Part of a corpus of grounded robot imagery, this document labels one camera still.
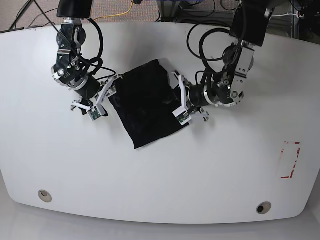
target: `metal grommet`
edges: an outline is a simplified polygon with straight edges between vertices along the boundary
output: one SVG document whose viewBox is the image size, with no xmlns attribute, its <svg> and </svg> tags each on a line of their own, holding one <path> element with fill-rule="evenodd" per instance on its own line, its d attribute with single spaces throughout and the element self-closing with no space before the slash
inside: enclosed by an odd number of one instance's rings
<svg viewBox="0 0 320 240">
<path fill-rule="evenodd" d="M 52 201 L 52 196 L 45 190 L 40 190 L 38 192 L 39 198 L 45 203 L 50 203 Z"/>
<path fill-rule="evenodd" d="M 266 214 L 267 212 L 269 212 L 271 209 L 271 203 L 268 201 L 265 201 L 263 203 L 261 203 L 257 208 L 256 208 L 256 212 L 258 214 Z"/>
</svg>

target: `yellow cable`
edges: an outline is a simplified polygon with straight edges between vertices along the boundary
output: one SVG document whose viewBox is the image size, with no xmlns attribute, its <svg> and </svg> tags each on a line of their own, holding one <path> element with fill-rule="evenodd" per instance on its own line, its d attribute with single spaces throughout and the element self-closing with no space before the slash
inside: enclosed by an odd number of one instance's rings
<svg viewBox="0 0 320 240">
<path fill-rule="evenodd" d="M 111 17 L 117 17 L 117 16 L 125 15 L 125 14 L 127 14 L 127 13 L 129 13 L 129 12 L 131 11 L 133 5 L 134 5 L 134 1 L 131 2 L 131 7 L 130 7 L 129 10 L 126 11 L 126 12 L 119 13 L 119 14 L 115 14 L 115 15 L 110 15 L 110 16 L 99 16 L 99 17 L 97 17 L 97 18 L 95 18 L 95 19 L 93 19 L 93 20 L 96 21 L 96 20 L 98 20 L 98 19 L 111 18 Z"/>
</svg>

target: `circular hole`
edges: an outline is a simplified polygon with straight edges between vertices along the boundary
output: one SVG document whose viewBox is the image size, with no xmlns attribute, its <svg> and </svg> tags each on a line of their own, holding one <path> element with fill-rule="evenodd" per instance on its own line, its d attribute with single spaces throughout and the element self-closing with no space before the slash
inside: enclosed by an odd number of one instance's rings
<svg viewBox="0 0 320 240">
<path fill-rule="evenodd" d="M 38 192 L 38 196 L 45 203 L 50 203 L 52 201 L 52 197 L 51 197 L 50 193 L 45 190 L 40 190 Z"/>
<path fill-rule="evenodd" d="M 267 212 L 269 212 L 271 209 L 271 203 L 268 201 L 265 201 L 263 203 L 261 203 L 257 208 L 256 208 L 256 212 L 258 214 L 266 214 Z"/>
</svg>

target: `black cloth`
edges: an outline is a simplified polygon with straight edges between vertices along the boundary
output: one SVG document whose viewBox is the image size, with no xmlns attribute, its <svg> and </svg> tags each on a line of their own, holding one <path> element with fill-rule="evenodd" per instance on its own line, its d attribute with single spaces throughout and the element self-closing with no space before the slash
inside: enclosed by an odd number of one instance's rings
<svg viewBox="0 0 320 240">
<path fill-rule="evenodd" d="M 176 133 L 181 126 L 173 111 L 181 106 L 169 85 L 168 73 L 153 60 L 114 82 L 117 93 L 109 98 L 130 135 L 134 149 Z"/>
</svg>

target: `white table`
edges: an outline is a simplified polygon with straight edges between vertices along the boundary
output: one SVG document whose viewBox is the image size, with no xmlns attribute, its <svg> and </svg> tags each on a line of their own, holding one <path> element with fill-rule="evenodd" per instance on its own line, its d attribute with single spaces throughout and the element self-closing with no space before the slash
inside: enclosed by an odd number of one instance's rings
<svg viewBox="0 0 320 240">
<path fill-rule="evenodd" d="M 202 62 L 186 47 L 187 24 L 105 23 L 104 66 L 124 73 L 162 60 L 194 82 Z M 209 29 L 199 27 L 191 38 Z M 86 58 L 98 34 L 85 26 Z M 267 35 L 256 49 L 244 100 L 207 107 L 210 121 L 138 150 L 106 101 L 109 117 L 91 122 L 70 111 L 76 94 L 56 84 L 56 32 L 51 27 L 0 35 L 0 168 L 10 197 L 21 204 L 96 218 L 175 224 L 291 218 L 305 208 L 320 169 L 320 47 Z M 218 57 L 231 39 L 205 42 Z M 216 68 L 222 63 L 213 63 Z M 292 178 L 297 146 L 300 154 Z M 45 203 L 39 190 L 52 195 Z M 257 206 L 272 204 L 261 215 Z"/>
</svg>

